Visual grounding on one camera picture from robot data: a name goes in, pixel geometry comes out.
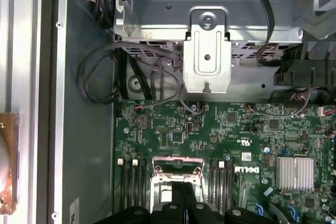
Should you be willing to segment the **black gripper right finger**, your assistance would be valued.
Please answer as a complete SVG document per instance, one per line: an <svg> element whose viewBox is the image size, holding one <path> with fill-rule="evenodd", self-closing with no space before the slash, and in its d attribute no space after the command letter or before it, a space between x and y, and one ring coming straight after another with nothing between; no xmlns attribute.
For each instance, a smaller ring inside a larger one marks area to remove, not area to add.
<svg viewBox="0 0 336 224"><path fill-rule="evenodd" d="M184 206L189 223L267 224L275 221L244 208L231 208L223 215L213 205L196 200L191 183L184 183Z"/></svg>

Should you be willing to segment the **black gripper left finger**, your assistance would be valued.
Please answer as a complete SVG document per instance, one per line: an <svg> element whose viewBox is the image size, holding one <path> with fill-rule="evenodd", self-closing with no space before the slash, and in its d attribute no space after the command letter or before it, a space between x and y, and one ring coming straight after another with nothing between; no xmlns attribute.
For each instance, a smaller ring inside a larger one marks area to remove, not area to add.
<svg viewBox="0 0 336 224"><path fill-rule="evenodd" d="M96 223L183 223L185 186L186 183L174 182L172 184L172 200L157 204L158 208L153 209L151 213L140 206L130 207Z"/></svg>

